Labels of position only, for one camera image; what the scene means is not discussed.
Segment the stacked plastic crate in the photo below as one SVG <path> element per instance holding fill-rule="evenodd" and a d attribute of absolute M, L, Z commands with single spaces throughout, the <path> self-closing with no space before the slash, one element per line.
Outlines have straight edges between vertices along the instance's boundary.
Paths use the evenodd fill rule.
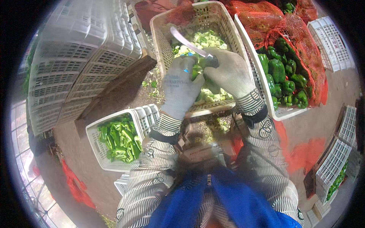
<path fill-rule="evenodd" d="M 78 75 L 107 36 L 96 0 L 60 2 L 39 34 L 29 79 L 28 104 L 35 135 L 57 124 Z"/>
<path fill-rule="evenodd" d="M 142 56 L 137 36 L 128 23 L 126 2 L 113 0 L 105 11 L 108 15 L 106 40 L 81 72 L 67 102 L 97 96 L 111 80 Z"/>

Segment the striped sleeve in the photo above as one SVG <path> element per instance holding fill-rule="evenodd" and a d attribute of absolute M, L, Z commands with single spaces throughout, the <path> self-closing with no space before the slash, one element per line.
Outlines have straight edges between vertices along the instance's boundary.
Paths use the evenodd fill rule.
<path fill-rule="evenodd" d="M 165 136 L 179 132 L 181 120 L 162 114 L 153 129 Z M 172 171 L 178 154 L 169 143 L 152 138 L 143 141 L 139 166 L 130 171 L 127 192 L 122 197 L 116 215 L 117 228 L 144 227 L 158 207 L 165 192 L 172 186 Z"/>
<path fill-rule="evenodd" d="M 255 89 L 245 97 L 237 99 L 236 106 L 243 115 L 253 116 L 263 108 L 264 101 Z M 275 211 L 284 213 L 303 225 L 303 217 L 298 209 L 298 192 L 294 183 L 289 180 L 286 170 L 288 164 L 280 148 L 273 120 L 267 116 L 254 124 L 254 128 L 249 131 L 250 135 L 245 143 L 250 148 L 247 162 L 255 171 L 256 182 Z"/>

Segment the white work glove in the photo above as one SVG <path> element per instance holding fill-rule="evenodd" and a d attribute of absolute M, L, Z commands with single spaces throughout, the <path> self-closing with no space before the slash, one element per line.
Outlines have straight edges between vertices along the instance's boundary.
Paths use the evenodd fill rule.
<path fill-rule="evenodd" d="M 194 63 L 192 57 L 175 58 L 162 80 L 165 104 L 161 110 L 178 120 L 182 120 L 194 104 L 205 82 L 201 74 L 191 81 Z"/>
<path fill-rule="evenodd" d="M 215 55 L 219 61 L 218 68 L 206 67 L 204 74 L 235 99 L 244 97 L 256 88 L 249 74 L 250 64 L 241 56 L 215 47 L 204 48 L 204 51 Z"/>

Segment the concrete floor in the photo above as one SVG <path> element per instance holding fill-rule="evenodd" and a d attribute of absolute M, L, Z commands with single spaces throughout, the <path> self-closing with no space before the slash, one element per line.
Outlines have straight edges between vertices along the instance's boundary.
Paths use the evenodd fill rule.
<path fill-rule="evenodd" d="M 319 9 L 319 17 L 325 13 Z M 153 92 L 151 86 L 141 87 L 143 80 L 158 81 L 158 89 L 161 89 L 162 77 L 156 70 L 151 73 L 128 79 L 118 89 L 112 91 L 108 97 L 94 107 L 84 119 L 68 122 L 55 127 L 55 138 L 63 151 L 67 165 L 77 177 L 87 186 L 87 193 L 101 214 L 110 219 L 115 219 L 120 194 L 114 186 L 114 181 L 122 173 L 105 171 L 100 168 L 86 136 L 85 126 L 114 112 L 154 103 L 158 107 L 163 103 L 163 94 L 150 96 Z M 354 69 L 348 69 L 336 73 L 326 71 L 328 80 L 328 100 L 326 105 L 313 108 L 290 119 L 284 120 L 288 136 L 288 151 L 292 151 L 295 145 L 307 143 L 309 139 L 326 138 L 325 148 L 332 139 L 335 124 L 344 103 L 354 106 L 359 96 L 359 79 Z M 318 197 L 314 195 L 310 200 L 306 199 L 306 190 L 303 184 L 305 178 L 303 169 L 290 176 L 298 189 L 299 207 L 302 211 L 312 208 Z"/>

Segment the red mesh bag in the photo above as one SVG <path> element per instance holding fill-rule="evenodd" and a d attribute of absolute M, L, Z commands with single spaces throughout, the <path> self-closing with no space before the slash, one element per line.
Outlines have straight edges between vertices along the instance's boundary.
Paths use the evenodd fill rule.
<path fill-rule="evenodd" d="M 284 15 L 278 7 L 266 1 L 245 3 L 223 0 L 223 3 L 232 17 L 238 13 L 256 50 L 262 46 L 267 49 L 274 45 L 277 38 L 284 38 L 308 74 L 307 85 L 312 87 L 309 106 L 318 106 L 321 101 L 326 103 L 326 75 L 322 58 L 306 24 L 298 15 Z"/>
<path fill-rule="evenodd" d="M 305 24 L 318 19 L 318 12 L 312 0 L 298 0 L 295 14 L 301 17 Z"/>
<path fill-rule="evenodd" d="M 285 19 L 267 34 L 265 47 L 273 46 L 279 37 L 284 38 L 291 46 L 299 57 L 304 70 L 308 73 L 307 86 L 312 86 L 309 106 L 319 106 L 322 101 L 322 92 L 325 90 L 326 74 L 319 49 L 306 24 L 299 16 L 288 13 L 285 15 Z"/>
<path fill-rule="evenodd" d="M 179 0 L 177 2 L 178 7 L 167 15 L 165 23 L 172 23 L 176 26 L 188 25 L 195 16 L 193 3 L 194 0 Z"/>

